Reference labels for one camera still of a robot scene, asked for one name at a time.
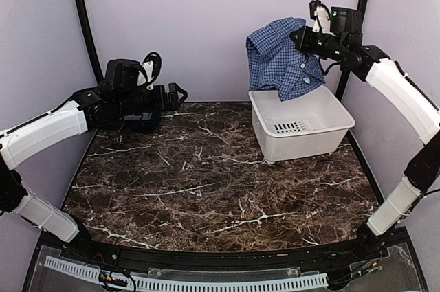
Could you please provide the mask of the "blue checked long sleeve shirt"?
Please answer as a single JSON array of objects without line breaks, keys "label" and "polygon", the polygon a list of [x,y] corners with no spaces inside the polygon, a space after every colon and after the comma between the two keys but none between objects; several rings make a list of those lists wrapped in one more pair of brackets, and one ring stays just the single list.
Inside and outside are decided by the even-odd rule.
[{"label": "blue checked long sleeve shirt", "polygon": [[299,98],[325,84],[318,59],[295,48],[290,34],[306,25],[288,17],[272,21],[246,39],[250,91],[275,90],[280,101]]}]

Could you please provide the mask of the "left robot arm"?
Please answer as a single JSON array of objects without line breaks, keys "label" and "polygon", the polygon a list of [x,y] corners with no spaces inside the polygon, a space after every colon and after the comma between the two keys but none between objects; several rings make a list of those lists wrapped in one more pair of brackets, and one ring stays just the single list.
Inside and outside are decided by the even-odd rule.
[{"label": "left robot arm", "polygon": [[83,262],[97,256],[96,245],[80,234],[85,228],[67,213],[26,188],[17,168],[29,158],[71,137],[114,127],[128,116],[176,111],[188,97],[176,83],[154,86],[116,87],[101,82],[97,87],[73,93],[59,107],[1,132],[1,211],[14,212],[70,243]]}]

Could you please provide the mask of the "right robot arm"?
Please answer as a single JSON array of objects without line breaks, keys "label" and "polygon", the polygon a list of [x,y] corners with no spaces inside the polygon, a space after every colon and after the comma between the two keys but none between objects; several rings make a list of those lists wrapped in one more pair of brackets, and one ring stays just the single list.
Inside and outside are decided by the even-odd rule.
[{"label": "right robot arm", "polygon": [[330,58],[379,91],[413,127],[423,148],[409,161],[401,181],[357,229],[351,255],[366,260],[386,242],[396,223],[408,216],[439,177],[439,107],[380,48],[363,45],[362,35],[315,32],[304,26],[290,34],[295,48]]}]

